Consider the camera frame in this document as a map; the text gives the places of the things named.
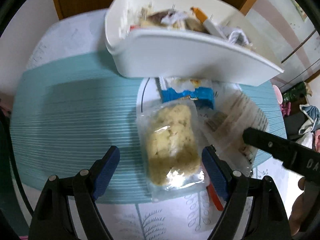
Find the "right hand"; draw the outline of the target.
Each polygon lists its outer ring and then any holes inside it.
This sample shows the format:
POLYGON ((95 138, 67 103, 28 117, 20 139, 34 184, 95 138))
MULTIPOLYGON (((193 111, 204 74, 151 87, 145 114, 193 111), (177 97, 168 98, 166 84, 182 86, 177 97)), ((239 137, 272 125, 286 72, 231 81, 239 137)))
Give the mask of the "right hand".
POLYGON ((306 181, 305 177, 300 178, 298 187, 303 190, 303 193, 298 196, 292 206, 289 217, 291 236, 295 236, 299 232, 301 224, 307 218, 319 195, 319 187, 306 181))

